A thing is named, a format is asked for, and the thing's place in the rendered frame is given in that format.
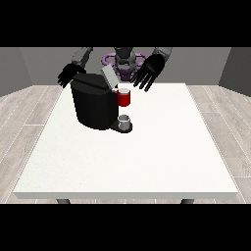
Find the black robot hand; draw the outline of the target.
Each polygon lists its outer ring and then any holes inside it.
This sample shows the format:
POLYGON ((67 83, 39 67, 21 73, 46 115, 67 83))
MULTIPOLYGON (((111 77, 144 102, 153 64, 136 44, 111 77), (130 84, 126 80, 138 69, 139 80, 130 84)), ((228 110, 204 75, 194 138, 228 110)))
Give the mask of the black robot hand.
POLYGON ((67 64, 58 75, 58 83, 65 88, 73 80, 73 77, 79 73, 85 74, 86 70, 80 65, 67 64))
POLYGON ((143 62, 141 68, 130 79, 130 82, 134 87, 139 86, 140 89, 147 92, 164 69, 164 66, 164 57, 160 54, 153 54, 143 62))

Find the black coffee machine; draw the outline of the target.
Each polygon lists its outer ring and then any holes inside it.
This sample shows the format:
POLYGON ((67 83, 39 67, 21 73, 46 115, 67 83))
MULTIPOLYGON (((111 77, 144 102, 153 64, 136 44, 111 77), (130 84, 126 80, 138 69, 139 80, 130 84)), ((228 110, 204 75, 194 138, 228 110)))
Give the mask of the black coffee machine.
POLYGON ((92 129, 113 129, 120 133, 132 131, 132 123, 121 129, 118 94, 113 92, 102 75, 76 74, 71 90, 78 121, 92 129))

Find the red pod holder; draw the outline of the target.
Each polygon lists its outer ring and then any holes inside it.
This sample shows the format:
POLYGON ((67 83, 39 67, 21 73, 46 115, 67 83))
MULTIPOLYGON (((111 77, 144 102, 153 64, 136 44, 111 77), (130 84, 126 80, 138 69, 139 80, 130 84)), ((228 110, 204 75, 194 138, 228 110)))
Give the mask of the red pod holder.
POLYGON ((130 91, 127 92, 117 92, 118 96, 118 105, 121 107, 126 107, 130 104, 130 91))

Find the pale grey machine lid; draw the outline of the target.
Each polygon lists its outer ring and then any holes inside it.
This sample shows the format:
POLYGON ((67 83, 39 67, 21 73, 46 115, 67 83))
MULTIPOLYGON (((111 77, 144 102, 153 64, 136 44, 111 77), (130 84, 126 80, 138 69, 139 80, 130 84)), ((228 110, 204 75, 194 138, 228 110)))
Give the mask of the pale grey machine lid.
POLYGON ((107 65, 101 69, 101 74, 106 79, 109 87, 114 89, 118 84, 119 80, 111 65, 107 65))

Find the grey trunk with purple rings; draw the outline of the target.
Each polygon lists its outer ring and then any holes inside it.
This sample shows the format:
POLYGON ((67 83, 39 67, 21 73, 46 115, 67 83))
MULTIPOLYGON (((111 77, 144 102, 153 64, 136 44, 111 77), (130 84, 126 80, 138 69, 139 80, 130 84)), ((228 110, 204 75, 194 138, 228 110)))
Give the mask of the grey trunk with purple rings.
POLYGON ((107 53, 102 57, 102 65, 111 65, 121 81, 130 81, 147 59, 147 55, 135 53, 132 47, 115 47, 114 50, 114 53, 107 53))

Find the small grey cup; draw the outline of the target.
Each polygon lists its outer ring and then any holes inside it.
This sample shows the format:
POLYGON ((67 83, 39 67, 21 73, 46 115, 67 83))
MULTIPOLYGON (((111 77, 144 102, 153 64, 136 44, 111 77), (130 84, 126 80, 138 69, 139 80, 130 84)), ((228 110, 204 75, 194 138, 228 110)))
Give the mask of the small grey cup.
POLYGON ((128 130, 130 128, 130 117, 128 115, 120 115, 118 121, 119 129, 128 130))

